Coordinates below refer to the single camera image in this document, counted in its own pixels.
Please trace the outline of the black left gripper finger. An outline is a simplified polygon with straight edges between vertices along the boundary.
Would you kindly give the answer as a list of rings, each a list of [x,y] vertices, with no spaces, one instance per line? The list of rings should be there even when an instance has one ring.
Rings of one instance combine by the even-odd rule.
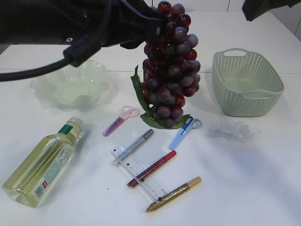
[[[148,6],[143,0],[122,0],[122,27],[126,41],[123,45],[140,45],[142,42],[155,42],[159,39],[167,17]]]

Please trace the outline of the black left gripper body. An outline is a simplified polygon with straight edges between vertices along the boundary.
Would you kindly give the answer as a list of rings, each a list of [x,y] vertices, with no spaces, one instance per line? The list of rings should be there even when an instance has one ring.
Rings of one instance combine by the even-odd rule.
[[[143,0],[71,0],[85,21],[84,34],[70,49],[101,49],[121,45],[138,47],[145,41],[146,2]]]

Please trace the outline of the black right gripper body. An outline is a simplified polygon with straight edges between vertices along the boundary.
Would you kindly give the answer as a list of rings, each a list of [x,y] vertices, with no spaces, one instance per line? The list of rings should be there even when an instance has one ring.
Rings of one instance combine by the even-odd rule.
[[[292,7],[291,0],[245,0],[242,11],[247,21],[251,22],[271,9],[283,6]]]

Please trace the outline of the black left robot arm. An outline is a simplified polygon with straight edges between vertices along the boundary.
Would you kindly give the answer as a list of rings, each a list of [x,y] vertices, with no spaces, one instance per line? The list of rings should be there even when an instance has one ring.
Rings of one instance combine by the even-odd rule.
[[[3,45],[67,45],[97,36],[101,47],[134,49],[159,39],[166,15],[143,0],[2,0]]]

